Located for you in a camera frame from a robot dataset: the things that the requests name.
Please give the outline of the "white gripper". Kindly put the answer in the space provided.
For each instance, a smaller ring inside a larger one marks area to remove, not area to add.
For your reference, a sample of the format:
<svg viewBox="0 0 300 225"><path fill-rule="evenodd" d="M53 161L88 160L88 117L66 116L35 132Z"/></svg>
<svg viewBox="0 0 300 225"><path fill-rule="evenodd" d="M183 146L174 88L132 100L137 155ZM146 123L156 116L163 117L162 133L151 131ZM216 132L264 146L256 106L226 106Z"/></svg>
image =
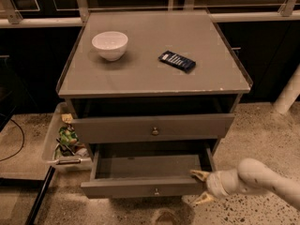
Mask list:
<svg viewBox="0 0 300 225"><path fill-rule="evenodd" d="M221 199L229 195L225 189L225 182L228 173L225 171L205 172L199 170L191 170L190 173L200 179L206 181L207 191L200 195L193 203L196 205L213 202L216 198Z"/></svg>

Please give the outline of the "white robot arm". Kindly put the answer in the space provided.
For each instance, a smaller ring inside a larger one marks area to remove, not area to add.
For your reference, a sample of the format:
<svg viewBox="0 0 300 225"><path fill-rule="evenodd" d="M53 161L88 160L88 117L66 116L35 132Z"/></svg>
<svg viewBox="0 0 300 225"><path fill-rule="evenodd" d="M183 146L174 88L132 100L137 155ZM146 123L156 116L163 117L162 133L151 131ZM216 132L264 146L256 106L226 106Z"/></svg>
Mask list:
<svg viewBox="0 0 300 225"><path fill-rule="evenodd" d="M257 159L244 158L236 168L230 170L191 170L190 173L206 186L196 204L209 203L233 194L263 195L272 192L300 210L300 184L272 171Z"/></svg>

